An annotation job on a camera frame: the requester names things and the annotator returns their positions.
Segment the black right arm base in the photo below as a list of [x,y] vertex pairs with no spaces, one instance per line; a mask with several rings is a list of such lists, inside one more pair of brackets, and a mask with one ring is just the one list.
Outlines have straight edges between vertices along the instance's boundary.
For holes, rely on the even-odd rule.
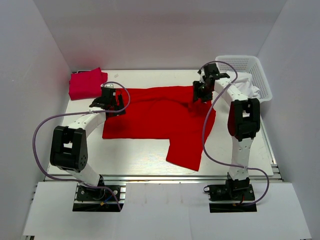
[[231,193],[225,184],[211,184],[203,188],[209,196],[210,213],[254,213],[256,204],[249,205],[256,200],[252,184],[249,188]]

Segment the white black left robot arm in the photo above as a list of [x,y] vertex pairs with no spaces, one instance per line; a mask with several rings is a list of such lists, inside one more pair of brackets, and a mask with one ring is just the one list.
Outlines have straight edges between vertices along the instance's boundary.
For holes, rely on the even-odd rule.
[[89,113],[53,130],[50,164],[89,185],[88,193],[96,200],[105,196],[106,187],[101,183],[101,176],[88,163],[87,137],[108,117],[125,114],[124,107],[122,95],[116,93],[114,85],[102,84],[101,96],[93,100]]

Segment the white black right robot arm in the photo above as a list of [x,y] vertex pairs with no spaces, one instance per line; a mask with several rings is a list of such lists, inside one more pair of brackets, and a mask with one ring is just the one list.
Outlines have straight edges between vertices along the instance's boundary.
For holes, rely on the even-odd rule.
[[[213,161],[229,167],[227,178],[234,182],[225,187],[225,192],[229,198],[236,200],[244,193],[244,187],[239,182],[249,180],[251,146],[261,127],[260,101],[245,95],[235,86],[239,74],[229,63],[210,61],[201,66],[197,73],[201,78],[192,83],[193,102],[213,100],[213,106],[219,98],[223,98],[229,106],[227,129],[232,138],[231,163]],[[213,92],[218,93],[215,99]]]

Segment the red t-shirt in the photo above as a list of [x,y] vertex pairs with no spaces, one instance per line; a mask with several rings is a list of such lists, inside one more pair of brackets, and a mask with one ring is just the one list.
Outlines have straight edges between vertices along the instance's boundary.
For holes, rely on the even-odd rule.
[[117,89],[128,107],[108,118],[103,139],[169,140],[166,161],[193,171],[200,169],[203,146],[216,119],[210,101],[193,102],[192,86]]

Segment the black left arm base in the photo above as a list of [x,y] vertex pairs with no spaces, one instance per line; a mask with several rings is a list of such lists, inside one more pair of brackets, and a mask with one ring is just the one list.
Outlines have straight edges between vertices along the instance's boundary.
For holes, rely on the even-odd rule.
[[106,189],[93,189],[78,185],[75,192],[73,212],[119,213],[121,210],[113,196]]

